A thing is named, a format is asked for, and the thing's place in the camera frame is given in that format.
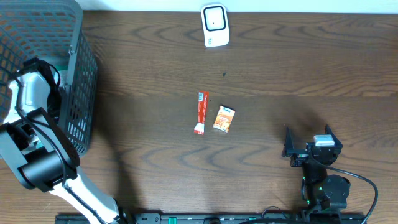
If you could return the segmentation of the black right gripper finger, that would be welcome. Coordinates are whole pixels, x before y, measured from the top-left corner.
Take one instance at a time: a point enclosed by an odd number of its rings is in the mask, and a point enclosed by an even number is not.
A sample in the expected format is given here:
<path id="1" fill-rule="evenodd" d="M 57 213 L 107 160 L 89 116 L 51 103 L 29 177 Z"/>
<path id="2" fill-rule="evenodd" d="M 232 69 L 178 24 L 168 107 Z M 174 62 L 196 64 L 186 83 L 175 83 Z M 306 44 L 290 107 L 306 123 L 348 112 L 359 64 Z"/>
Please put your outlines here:
<path id="1" fill-rule="evenodd" d="M 290 129 L 288 127 L 286 127 L 284 150 L 291 151 L 293 149 L 294 149 L 294 144 L 293 144 L 293 139 L 292 139 L 292 133 L 291 133 Z"/>
<path id="2" fill-rule="evenodd" d="M 340 140 L 334 135 L 333 131 L 331 130 L 331 128 L 329 127 L 329 125 L 325 126 L 325 134 L 329 134 L 331 135 L 331 137 L 334 140 L 335 145 L 341 145 Z"/>

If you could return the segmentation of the orange snack packet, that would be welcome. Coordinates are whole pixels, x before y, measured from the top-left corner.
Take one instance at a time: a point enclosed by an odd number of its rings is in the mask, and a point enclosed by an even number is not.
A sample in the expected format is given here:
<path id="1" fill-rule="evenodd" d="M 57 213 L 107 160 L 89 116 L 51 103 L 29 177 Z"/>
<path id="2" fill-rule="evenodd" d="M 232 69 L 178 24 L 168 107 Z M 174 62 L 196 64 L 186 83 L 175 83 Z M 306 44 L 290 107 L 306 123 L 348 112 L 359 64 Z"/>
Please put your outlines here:
<path id="1" fill-rule="evenodd" d="M 231 108 L 220 106 L 213 127 L 228 133 L 235 113 L 235 110 Z"/>

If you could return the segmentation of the red stick sachet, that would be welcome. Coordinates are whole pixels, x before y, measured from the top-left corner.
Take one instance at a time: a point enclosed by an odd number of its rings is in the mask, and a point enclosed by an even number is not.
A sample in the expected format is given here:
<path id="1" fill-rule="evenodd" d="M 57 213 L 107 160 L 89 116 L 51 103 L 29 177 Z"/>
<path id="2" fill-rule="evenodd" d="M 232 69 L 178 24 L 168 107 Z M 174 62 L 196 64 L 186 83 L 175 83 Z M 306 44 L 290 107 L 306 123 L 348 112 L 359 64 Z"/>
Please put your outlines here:
<path id="1" fill-rule="evenodd" d="M 194 133 L 204 135 L 205 133 L 205 120 L 207 114 L 209 93 L 207 91 L 198 92 L 198 113 L 197 124 L 194 127 Z"/>

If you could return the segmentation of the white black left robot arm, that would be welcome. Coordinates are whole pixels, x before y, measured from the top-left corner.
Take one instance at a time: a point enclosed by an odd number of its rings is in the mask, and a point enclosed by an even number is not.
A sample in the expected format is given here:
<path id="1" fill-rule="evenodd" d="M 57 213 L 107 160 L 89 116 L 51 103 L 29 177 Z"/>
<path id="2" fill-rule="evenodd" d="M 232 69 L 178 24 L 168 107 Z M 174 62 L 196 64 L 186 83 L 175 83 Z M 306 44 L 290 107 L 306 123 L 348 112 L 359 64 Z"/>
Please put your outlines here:
<path id="1" fill-rule="evenodd" d="M 25 188 L 56 195 L 90 223 L 135 223 L 80 168 L 80 157 L 55 122 L 60 113 L 61 75 L 37 57 L 11 73 L 9 112 L 1 125 L 1 157 Z"/>

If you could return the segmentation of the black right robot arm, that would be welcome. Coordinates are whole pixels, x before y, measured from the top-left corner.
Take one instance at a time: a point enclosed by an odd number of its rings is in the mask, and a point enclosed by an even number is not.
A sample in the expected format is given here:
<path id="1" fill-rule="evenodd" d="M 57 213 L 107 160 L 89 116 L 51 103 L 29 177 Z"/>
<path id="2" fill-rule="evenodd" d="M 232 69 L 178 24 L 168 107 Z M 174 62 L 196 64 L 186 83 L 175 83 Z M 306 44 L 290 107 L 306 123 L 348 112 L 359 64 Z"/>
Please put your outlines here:
<path id="1" fill-rule="evenodd" d="M 330 168 L 341 153 L 342 143 L 325 126 L 325 134 L 315 135 L 304 149 L 294 148 L 293 135 L 286 129 L 282 156 L 290 158 L 292 167 L 303 170 L 303 197 L 318 212 L 339 212 L 347 206 L 350 182 L 340 175 L 329 175 Z"/>

